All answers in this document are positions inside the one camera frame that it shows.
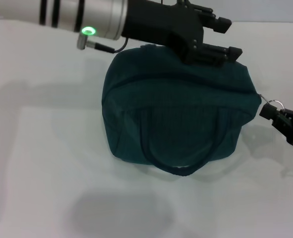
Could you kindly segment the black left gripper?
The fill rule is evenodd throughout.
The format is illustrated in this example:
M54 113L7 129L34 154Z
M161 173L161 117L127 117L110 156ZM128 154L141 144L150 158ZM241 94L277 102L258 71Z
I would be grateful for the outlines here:
M225 34L232 21L219 17L213 9L192 4L163 5L150 0L129 0L122 36L165 46L182 62L221 67L234 63L243 51L203 43L203 27Z

